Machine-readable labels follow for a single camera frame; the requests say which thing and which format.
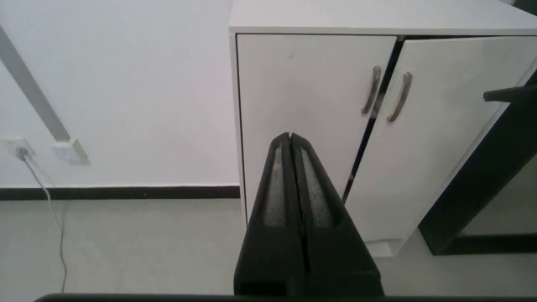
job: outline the white cabinet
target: white cabinet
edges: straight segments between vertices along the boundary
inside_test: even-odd
[[[371,112],[361,110],[373,78],[382,79],[394,43],[393,36],[237,36],[248,217],[270,142],[284,132],[315,146],[343,194]]]
[[[501,116],[483,92],[537,69],[537,18],[487,0],[235,0],[230,42],[245,221],[270,141],[298,133],[340,195],[359,160],[346,207],[373,256],[399,250]]]
[[[535,37],[404,42],[347,198],[364,241],[410,235],[499,109],[483,92],[518,85],[535,56]],[[389,122],[405,73],[409,93]]]

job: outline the metal handle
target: metal handle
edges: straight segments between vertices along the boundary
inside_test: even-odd
[[[406,72],[403,75],[403,91],[401,91],[401,97],[399,98],[399,103],[397,104],[394,113],[388,116],[388,122],[393,122],[401,113],[404,103],[406,102],[406,97],[409,95],[410,84],[412,84],[412,74]]]
[[[366,104],[362,107],[362,114],[368,113],[369,109],[371,109],[371,106],[373,105],[373,101],[375,101],[375,97],[377,96],[379,82],[380,82],[380,66],[377,65],[373,67],[373,83],[371,85],[371,91],[369,92],[368,100],[366,101]]]

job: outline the floor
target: floor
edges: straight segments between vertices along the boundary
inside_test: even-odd
[[[55,201],[68,293],[232,294],[239,200]],[[44,201],[0,202],[0,301],[58,292],[59,236]],[[537,255],[432,257],[416,232],[376,259],[389,295],[537,296]]]

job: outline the cabinet door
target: cabinet door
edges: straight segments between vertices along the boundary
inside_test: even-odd
[[[364,241],[410,235],[500,107],[483,92],[523,85],[536,55],[532,37],[404,43],[346,203]]]
[[[394,42],[391,36],[237,36],[248,218],[269,144],[283,132],[311,142],[342,195],[371,112],[361,114],[373,67],[386,70]]]

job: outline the electrical socket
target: electrical socket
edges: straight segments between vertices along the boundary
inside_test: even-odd
[[[69,142],[58,142],[52,146],[52,150],[59,160],[72,164],[84,164],[87,161],[86,152],[82,148],[78,138],[72,138]]]
[[[30,147],[26,139],[24,138],[0,138],[0,142],[4,148],[12,155],[17,157],[17,147],[26,148],[28,150],[28,156],[34,157],[35,152]]]

